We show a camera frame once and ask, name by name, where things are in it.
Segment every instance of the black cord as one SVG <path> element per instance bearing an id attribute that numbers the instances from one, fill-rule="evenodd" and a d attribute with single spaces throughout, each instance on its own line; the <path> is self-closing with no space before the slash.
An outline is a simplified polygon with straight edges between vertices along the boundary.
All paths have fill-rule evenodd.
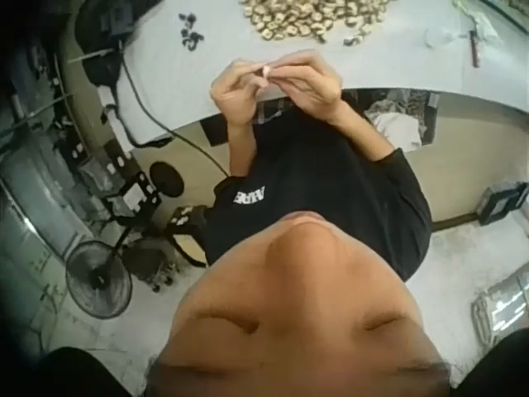
<path id="1" fill-rule="evenodd" d="M 219 162 L 217 160 L 215 160 L 209 153 L 207 153 L 204 149 L 202 149 L 200 146 L 196 145 L 195 143 L 193 143 L 192 141 L 190 141 L 188 138 L 186 138 L 185 136 L 181 136 L 179 135 L 177 132 L 174 132 L 173 130 L 171 130 L 169 127 L 167 127 L 165 124 L 163 124 L 162 122 L 160 122 L 159 120 L 157 120 L 150 112 L 149 110 L 147 110 L 147 108 L 145 107 L 145 105 L 143 104 L 143 102 L 141 101 L 140 99 L 140 95 L 138 94 L 138 91 L 136 89 L 136 86 L 134 85 L 134 82 L 132 81 L 132 77 L 131 77 L 131 73 L 129 71 L 129 68 L 126 66 L 126 61 L 125 61 L 125 54 L 123 54 L 123 69 L 125 70 L 125 74 L 126 74 L 126 77 L 128 78 L 129 80 L 129 83 L 131 84 L 131 87 L 132 87 L 132 92 L 134 93 L 134 97 L 136 98 L 136 101 L 138 102 L 138 104 L 140 105 L 140 108 L 141 110 L 143 111 L 143 113 L 145 113 L 145 115 L 154 123 L 156 124 L 158 127 L 160 127 L 161 129 L 163 129 L 164 131 L 168 132 L 171 136 L 175 137 L 175 138 L 178 138 L 180 139 L 181 141 L 184 141 L 185 143 L 187 143 L 188 145 L 190 145 L 193 149 L 195 149 L 196 151 L 199 151 L 200 153 L 202 153 L 203 155 L 205 155 L 226 177 L 230 176 L 226 170 L 224 170 L 224 168 L 222 167 L 222 165 L 219 164 Z"/>

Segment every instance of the fan grille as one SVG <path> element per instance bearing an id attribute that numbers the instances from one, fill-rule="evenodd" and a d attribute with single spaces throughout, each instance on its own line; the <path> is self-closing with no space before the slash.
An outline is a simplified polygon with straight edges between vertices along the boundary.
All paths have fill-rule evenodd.
<path id="1" fill-rule="evenodd" d="M 66 284 L 75 303 L 95 318 L 115 318 L 131 302 L 131 275 L 103 242 L 75 247 L 66 263 Z"/>

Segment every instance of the eye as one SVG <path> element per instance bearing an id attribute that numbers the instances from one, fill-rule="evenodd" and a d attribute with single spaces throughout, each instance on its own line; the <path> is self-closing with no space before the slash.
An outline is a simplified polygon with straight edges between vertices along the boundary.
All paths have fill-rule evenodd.
<path id="1" fill-rule="evenodd" d="M 241 328 L 244 332 L 252 334 L 259 328 L 259 322 L 250 319 L 240 313 L 233 313 L 229 310 L 208 310 L 198 314 L 195 318 L 217 318 L 226 320 L 229 323 Z"/>
<path id="2" fill-rule="evenodd" d="M 402 320 L 403 316 L 399 313 L 383 313 L 373 318 L 368 318 L 364 323 L 365 331 L 374 331 L 375 329 L 384 327 L 391 323 L 395 323 L 399 320 Z"/>

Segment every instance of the white cloth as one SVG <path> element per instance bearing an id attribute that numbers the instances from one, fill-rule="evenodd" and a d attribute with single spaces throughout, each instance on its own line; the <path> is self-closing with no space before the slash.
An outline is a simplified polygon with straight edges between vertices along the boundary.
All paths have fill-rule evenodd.
<path id="1" fill-rule="evenodd" d="M 403 151 L 414 151 L 422 146 L 419 121 L 407 114 L 380 113 L 372 122 L 374 127 L 395 147 Z"/>

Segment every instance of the white table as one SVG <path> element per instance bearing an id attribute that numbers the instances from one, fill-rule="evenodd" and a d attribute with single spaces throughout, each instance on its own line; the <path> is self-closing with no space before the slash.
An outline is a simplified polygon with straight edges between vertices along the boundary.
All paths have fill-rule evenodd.
<path id="1" fill-rule="evenodd" d="M 273 60 L 296 50 L 315 48 L 344 80 L 344 88 L 417 88 L 462 93 L 528 109 L 529 37 L 485 6 L 484 11 L 505 45 L 480 46 L 481 67 L 472 66 L 468 39 L 456 39 L 434 50 L 425 43 L 428 29 L 467 31 L 468 18 L 450 0 L 397 0 L 386 21 L 356 47 L 344 47 L 350 34 L 343 24 L 332 29 L 325 45 L 309 38 L 264 41 L 243 17 L 237 0 L 164 0 L 144 16 L 126 62 L 142 101 L 170 128 L 176 129 L 216 114 L 209 98 L 212 80 L 235 58 Z M 195 31 L 205 36 L 194 52 L 181 43 L 179 13 L 193 12 Z M 117 93 L 122 117 L 135 139 L 144 143 L 164 135 L 141 111 L 125 74 Z M 281 96 L 271 89 L 262 99 Z M 116 132 L 124 149 L 131 146 Z"/>

